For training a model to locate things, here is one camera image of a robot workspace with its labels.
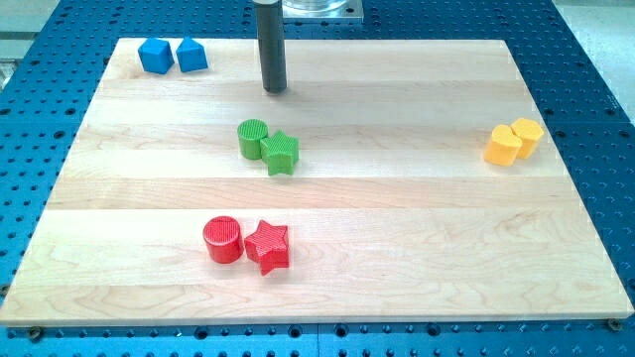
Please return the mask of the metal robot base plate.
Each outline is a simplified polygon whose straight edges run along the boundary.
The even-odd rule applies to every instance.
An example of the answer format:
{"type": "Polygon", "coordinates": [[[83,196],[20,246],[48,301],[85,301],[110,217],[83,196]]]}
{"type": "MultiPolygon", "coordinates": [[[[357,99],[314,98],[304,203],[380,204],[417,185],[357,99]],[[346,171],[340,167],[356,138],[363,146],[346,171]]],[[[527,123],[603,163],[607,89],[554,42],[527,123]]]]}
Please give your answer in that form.
{"type": "Polygon", "coordinates": [[[284,19],[303,23],[362,23],[362,0],[283,0],[284,19]]]}

